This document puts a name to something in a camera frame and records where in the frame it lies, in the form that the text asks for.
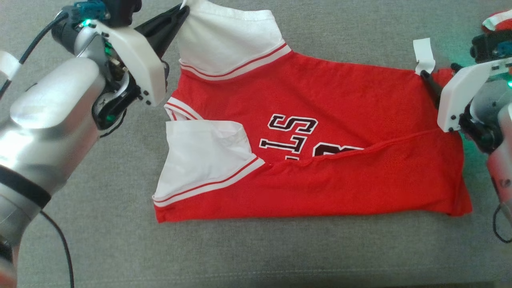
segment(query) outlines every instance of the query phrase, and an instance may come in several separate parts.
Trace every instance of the black band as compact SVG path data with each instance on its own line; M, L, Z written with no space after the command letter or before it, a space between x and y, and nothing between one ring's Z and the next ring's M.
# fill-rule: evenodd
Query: black band
M0 183L27 197L30 201L41 207L41 209L43 209L52 198L52 196L39 185L34 184L27 178L3 166L0 166Z

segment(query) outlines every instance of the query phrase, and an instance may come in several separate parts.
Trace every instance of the black cable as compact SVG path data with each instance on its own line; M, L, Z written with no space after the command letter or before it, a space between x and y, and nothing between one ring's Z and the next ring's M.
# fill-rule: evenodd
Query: black cable
M30 54L32 54L32 51L34 51L34 48L37 46L37 44L39 44L41 39L43 39L43 37L50 30L52 30L53 27L55 27L55 25L57 25L59 22L61 22L62 20L66 19L68 17L69 17L69 14L61 13L53 21L51 21L48 25L46 25L46 27L44 29L42 29L41 32L39 32L39 34L36 36L36 38L34 38L32 43L30 43L30 45L27 48L27 50L25 51L25 53L23 53L23 56L20 58L19 63L21 65L25 64L25 61L27 61L28 57L30 56ZM7 88L9 88L9 86L11 85L10 82L11 82L10 80L5 81L4 85L0 89L0 100L4 96L5 91L7 91Z
M75 276L73 275L73 265L71 264L71 254L69 253L68 242L66 241L66 238L64 237L64 233L60 229L59 225L57 225L57 223L55 223L55 221L53 221L53 219L50 218L50 216L48 216L48 214L46 214L43 211L41 211L40 213L57 230L57 233L59 234L60 239L62 240L62 244L64 245L64 251L66 252L66 259L68 260L69 282L70 282L71 288L75 288Z
M494 211L494 215L493 215L493 232L494 232L494 235L496 235L496 237L503 243L505 244L509 244L509 243L512 243L512 239L510 240L505 240L503 239L503 237L501 237L501 235L498 233L498 230L496 229L496 217L498 216L498 213L500 212L501 210L501 205L498 205L498 208L496 208L496 211Z
M121 116L121 120L119 121L119 123L114 127L112 128L112 130L106 132L105 134L101 135L100 138L104 138L104 137L107 137L109 136L110 134L112 134L114 131L116 131L119 127L121 127L121 125L123 124L123 121L124 121L124 118L126 117L126 112L128 110L125 110L123 112L123 115Z

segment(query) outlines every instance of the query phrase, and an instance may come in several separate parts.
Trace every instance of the jersey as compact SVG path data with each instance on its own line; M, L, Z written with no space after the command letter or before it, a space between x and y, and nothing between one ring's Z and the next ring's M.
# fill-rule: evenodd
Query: jersey
M297 53L270 11L187 4L159 222L472 210L461 138L414 71Z

